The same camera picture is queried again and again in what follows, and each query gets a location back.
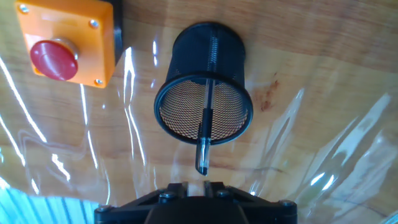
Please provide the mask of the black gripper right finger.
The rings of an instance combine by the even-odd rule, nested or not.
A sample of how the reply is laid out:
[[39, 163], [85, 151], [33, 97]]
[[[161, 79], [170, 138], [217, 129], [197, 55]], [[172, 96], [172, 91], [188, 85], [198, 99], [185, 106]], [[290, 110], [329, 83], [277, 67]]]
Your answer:
[[297, 204], [291, 200], [270, 202], [222, 182], [204, 182], [203, 185], [205, 197], [238, 205], [249, 223], [297, 224]]

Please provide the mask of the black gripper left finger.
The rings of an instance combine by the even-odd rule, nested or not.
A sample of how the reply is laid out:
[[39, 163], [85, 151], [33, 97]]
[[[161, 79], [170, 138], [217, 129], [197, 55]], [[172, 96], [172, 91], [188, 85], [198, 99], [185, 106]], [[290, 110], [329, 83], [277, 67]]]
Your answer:
[[101, 205], [95, 210], [95, 224], [145, 223], [159, 205], [188, 197], [188, 182], [169, 184], [120, 207]]

